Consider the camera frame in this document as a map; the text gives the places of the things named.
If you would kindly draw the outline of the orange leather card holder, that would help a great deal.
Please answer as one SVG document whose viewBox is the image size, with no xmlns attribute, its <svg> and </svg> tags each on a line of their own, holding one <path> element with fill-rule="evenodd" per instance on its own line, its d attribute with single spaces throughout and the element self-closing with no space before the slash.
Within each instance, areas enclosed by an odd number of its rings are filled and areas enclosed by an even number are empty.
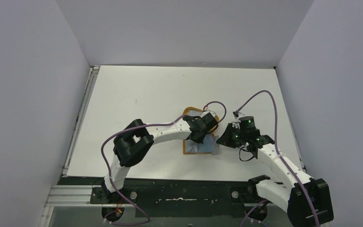
<svg viewBox="0 0 363 227">
<path fill-rule="evenodd" d="M 208 134 L 205 136 L 202 143 L 196 143 L 192 140 L 183 141 L 183 154 L 185 155 L 201 155 L 201 154 L 211 154 L 217 155 L 220 152 L 219 144 L 217 140 L 219 136 L 214 134 Z"/>
</svg>

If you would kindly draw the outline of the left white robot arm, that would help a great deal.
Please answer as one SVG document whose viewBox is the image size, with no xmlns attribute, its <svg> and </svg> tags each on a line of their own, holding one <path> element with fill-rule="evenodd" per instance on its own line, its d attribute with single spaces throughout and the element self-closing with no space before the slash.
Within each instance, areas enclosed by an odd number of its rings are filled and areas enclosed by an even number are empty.
<svg viewBox="0 0 363 227">
<path fill-rule="evenodd" d="M 146 124 L 141 119 L 132 121 L 124 130 L 110 137 L 114 156 L 104 177 L 103 198 L 109 203 L 120 199 L 130 168 L 140 163 L 153 145 L 172 140 L 203 143 L 206 135 L 221 121 L 213 111 L 204 111 L 199 116 L 183 114 L 169 123 Z"/>
</svg>

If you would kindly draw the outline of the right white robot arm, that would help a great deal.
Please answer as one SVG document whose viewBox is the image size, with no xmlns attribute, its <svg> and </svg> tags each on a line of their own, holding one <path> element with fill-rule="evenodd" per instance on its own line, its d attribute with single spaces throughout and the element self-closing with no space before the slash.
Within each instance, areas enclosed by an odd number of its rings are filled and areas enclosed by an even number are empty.
<svg viewBox="0 0 363 227">
<path fill-rule="evenodd" d="M 278 185 L 267 175 L 250 179 L 247 196 L 251 201 L 274 203 L 287 213 L 294 227 L 315 227 L 334 219 L 326 181 L 313 178 L 290 161 L 270 136 L 260 133 L 252 116 L 229 123 L 217 144 L 250 152 L 282 182 Z"/>
</svg>

